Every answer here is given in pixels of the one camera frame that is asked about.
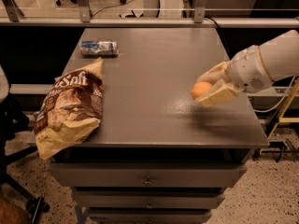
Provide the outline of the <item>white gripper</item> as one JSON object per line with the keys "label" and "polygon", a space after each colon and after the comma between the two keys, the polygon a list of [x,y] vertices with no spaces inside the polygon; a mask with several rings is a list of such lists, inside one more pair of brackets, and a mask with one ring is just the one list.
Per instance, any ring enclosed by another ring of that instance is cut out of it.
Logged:
{"label": "white gripper", "polygon": [[271,87],[274,80],[263,62],[259,47],[253,45],[239,51],[230,62],[218,63],[197,78],[197,82],[212,84],[209,91],[194,99],[200,106],[211,107],[233,101],[242,91],[263,91]]}

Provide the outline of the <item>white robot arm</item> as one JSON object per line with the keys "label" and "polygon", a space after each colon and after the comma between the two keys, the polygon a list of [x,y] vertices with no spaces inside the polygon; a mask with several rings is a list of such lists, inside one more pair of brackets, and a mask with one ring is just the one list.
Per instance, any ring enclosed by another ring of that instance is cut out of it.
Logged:
{"label": "white robot arm", "polygon": [[239,51],[201,75],[192,87],[193,100],[203,107],[233,101],[241,92],[256,93],[276,81],[299,75],[299,34],[295,30],[260,46]]}

